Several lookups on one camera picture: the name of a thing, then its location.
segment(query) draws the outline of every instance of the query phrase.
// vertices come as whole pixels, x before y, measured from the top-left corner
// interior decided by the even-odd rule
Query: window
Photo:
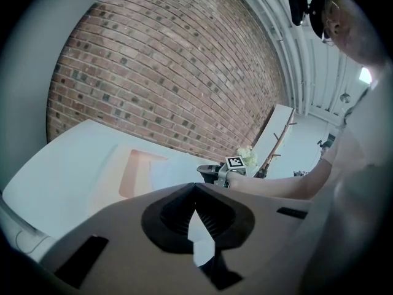
[[[369,72],[369,70],[367,68],[362,68],[362,71],[360,72],[360,77],[359,80],[367,83],[367,84],[371,84],[372,79],[371,79],[371,73]]]

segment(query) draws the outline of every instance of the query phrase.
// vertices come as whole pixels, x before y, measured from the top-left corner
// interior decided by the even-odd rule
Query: brick wall
[[[281,67],[241,0],[99,0],[71,33],[49,141],[85,119],[222,160],[285,103]]]

